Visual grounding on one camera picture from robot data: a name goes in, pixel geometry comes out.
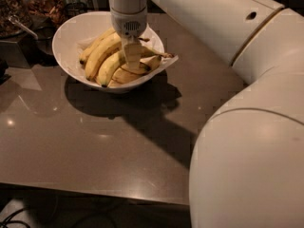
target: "bunch of bananas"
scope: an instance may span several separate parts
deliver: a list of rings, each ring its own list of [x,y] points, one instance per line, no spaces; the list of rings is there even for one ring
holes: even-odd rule
[[[120,86],[150,73],[161,64],[162,57],[171,58],[173,55],[142,46],[140,65],[135,68],[128,66],[121,37],[114,28],[109,28],[84,49],[79,55],[79,62],[84,66],[85,77],[89,81],[108,87]]]

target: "countertop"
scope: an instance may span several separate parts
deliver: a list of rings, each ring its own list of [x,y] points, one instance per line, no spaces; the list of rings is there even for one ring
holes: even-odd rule
[[[59,66],[7,69],[0,182],[189,204],[196,138],[243,82],[166,14],[149,23],[179,60],[129,93],[91,89]]]

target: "floor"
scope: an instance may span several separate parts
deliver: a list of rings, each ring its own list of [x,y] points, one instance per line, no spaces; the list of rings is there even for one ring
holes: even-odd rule
[[[24,209],[2,225],[9,215]],[[2,228],[190,228],[188,206],[79,194],[15,192],[0,213]]]

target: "jar of nuts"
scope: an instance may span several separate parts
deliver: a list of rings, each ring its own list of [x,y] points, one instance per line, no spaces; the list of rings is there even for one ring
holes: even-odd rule
[[[7,38],[23,32],[10,22],[11,16],[17,17],[27,27],[32,25],[24,0],[0,0],[0,38]]]
[[[58,28],[66,20],[64,0],[25,0],[31,15],[49,17]]]

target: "bowl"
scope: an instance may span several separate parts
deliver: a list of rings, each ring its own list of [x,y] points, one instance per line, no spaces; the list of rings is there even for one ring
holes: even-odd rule
[[[107,11],[83,13],[64,22],[57,29],[52,42],[53,54],[58,65],[69,76],[89,87],[109,93],[125,93],[147,82],[178,60],[178,56],[162,59],[160,66],[156,70],[133,82],[120,86],[101,87],[97,83],[87,80],[85,70],[78,60],[79,54],[85,44],[93,41],[111,26],[111,14]],[[142,37],[150,39],[149,42],[142,42],[143,44],[164,52],[162,40],[151,27],[147,26]]]

